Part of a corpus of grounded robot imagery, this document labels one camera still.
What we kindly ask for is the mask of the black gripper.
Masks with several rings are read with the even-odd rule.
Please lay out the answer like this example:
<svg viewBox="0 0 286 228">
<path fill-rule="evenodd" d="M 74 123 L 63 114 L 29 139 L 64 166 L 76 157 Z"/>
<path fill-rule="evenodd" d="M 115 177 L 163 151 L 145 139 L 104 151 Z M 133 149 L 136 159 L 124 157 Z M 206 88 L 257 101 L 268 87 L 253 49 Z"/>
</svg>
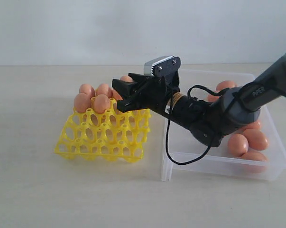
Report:
<svg viewBox="0 0 286 228">
<path fill-rule="evenodd" d="M 136 73 L 128 73 L 128 76 L 134 82 L 113 79 L 111 84 L 122 97 L 122 100 L 117 101 L 117 109 L 122 113 L 147 108 L 157 114 L 164 114 L 171 96 L 180 91 L 178 73 L 162 77 Z"/>
</svg>

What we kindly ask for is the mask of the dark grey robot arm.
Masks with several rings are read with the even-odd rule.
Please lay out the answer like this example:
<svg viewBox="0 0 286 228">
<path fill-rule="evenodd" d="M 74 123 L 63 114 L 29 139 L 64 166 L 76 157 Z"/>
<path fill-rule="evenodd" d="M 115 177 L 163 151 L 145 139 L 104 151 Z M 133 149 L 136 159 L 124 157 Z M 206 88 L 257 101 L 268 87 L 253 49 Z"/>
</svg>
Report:
<svg viewBox="0 0 286 228">
<path fill-rule="evenodd" d="M 223 89 L 215 102 L 180 93 L 180 66 L 179 57 L 164 56 L 147 62 L 143 74 L 131 73 L 131 82 L 113 79 L 122 97 L 117 109 L 150 109 L 189 130 L 200 143 L 218 147 L 224 136 L 256 121 L 262 106 L 286 97 L 286 53 L 254 81 Z"/>
</svg>

